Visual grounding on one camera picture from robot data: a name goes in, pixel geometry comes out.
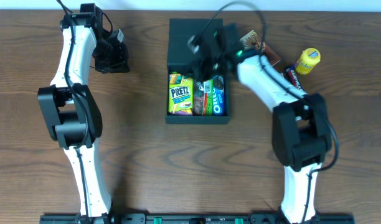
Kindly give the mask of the blue Oreo pack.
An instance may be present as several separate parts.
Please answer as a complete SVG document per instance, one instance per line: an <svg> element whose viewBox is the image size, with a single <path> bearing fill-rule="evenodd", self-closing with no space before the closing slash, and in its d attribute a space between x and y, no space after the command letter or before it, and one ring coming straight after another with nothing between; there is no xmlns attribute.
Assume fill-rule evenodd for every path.
<svg viewBox="0 0 381 224"><path fill-rule="evenodd" d="M221 75L213 76L213 108L212 114L214 116L221 116L225 113L225 85L224 79Z"/></svg>

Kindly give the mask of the brown Pocky box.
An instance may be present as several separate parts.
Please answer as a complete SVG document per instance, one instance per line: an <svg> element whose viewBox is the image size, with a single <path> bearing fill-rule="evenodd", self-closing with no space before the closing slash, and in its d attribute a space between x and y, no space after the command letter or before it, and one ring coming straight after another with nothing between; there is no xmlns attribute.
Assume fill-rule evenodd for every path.
<svg viewBox="0 0 381 224"><path fill-rule="evenodd" d="M245 49L254 48L256 51L262 50L263 54L267 57L272 66L275 66L281 62L281 57L265 42L262 42L260 35L254 30L251 30L249 33L241 37L240 42L243 44Z"/></svg>

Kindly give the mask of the black gift box with lid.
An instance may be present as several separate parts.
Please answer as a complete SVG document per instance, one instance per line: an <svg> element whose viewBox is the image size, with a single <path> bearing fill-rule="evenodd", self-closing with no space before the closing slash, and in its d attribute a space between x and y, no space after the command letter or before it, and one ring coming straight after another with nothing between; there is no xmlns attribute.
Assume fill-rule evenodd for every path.
<svg viewBox="0 0 381 224"><path fill-rule="evenodd" d="M191 36L197 35L207 26L206 31L213 31L223 26L222 19L179 19L169 20L169 42L167 50L167 73L177 72L187 75L192 73L191 62L196 56L187 46ZM230 121L230 89L229 79L224 79L225 113L221 116L179 116L166 113L167 124L227 124Z"/></svg>

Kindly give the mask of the green clear snack bag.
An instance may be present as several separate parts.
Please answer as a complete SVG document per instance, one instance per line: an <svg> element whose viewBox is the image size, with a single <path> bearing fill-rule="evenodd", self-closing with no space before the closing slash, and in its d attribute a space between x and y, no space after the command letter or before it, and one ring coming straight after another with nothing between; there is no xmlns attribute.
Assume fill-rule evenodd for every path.
<svg viewBox="0 0 381 224"><path fill-rule="evenodd" d="M194 82L193 114L212 116L212 80Z"/></svg>

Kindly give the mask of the green Pretz box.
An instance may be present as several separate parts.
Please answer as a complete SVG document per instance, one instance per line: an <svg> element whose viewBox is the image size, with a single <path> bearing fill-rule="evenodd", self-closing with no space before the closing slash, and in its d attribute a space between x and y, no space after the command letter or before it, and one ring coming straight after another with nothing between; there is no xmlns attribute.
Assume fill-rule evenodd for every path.
<svg viewBox="0 0 381 224"><path fill-rule="evenodd" d="M193 86L192 78L180 73L169 75L168 113L179 116L193 114Z"/></svg>

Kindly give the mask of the purple Dairy Milk bar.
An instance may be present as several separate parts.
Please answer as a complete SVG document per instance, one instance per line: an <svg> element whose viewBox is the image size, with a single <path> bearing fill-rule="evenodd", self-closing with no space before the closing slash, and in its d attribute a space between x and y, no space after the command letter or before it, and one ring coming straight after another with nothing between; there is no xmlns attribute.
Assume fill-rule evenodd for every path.
<svg viewBox="0 0 381 224"><path fill-rule="evenodd" d="M284 77L289 81L293 86L295 86L299 90L304 90L301 85L301 82L297 76L296 69L294 65L287 66L285 68Z"/></svg>

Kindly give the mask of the yellow candy jar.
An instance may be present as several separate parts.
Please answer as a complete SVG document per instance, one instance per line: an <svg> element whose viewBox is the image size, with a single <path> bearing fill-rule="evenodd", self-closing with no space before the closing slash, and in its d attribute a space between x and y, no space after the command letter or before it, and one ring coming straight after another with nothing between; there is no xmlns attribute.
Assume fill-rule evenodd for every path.
<svg viewBox="0 0 381 224"><path fill-rule="evenodd" d="M321 53L318 49L308 48L302 52L300 58L295 63L295 69L299 74L307 75L320 61Z"/></svg>

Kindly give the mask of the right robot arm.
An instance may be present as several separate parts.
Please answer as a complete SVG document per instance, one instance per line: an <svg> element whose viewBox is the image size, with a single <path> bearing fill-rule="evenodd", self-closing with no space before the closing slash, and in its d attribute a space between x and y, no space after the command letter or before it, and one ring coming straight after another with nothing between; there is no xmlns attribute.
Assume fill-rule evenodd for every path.
<svg viewBox="0 0 381 224"><path fill-rule="evenodd" d="M280 209L287 223L310 222L316 216L314 191L326 153L338 148L336 132L327 117L326 102L309 95L277 72L262 49L245 49L234 25L212 35L218 49L210 50L204 33L193 35L188 47L200 57L195 76L206 80L219 68L235 72L238 81L251 89L271 111L274 153L285 170L285 194Z"/></svg>

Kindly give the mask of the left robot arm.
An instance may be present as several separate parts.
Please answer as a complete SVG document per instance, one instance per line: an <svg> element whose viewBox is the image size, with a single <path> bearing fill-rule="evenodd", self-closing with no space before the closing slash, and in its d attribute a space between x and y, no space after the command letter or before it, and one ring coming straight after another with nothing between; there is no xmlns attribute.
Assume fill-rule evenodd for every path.
<svg viewBox="0 0 381 224"><path fill-rule="evenodd" d="M73 12L64 6L60 22L63 49L58 70L37 99L51 139L59 144L73 169L80 196L78 215L44 215L41 222L117 223L103 179L99 143L101 112L89 89L90 68L106 73L128 73L128 49L121 30L106 30L107 18L94 3Z"/></svg>

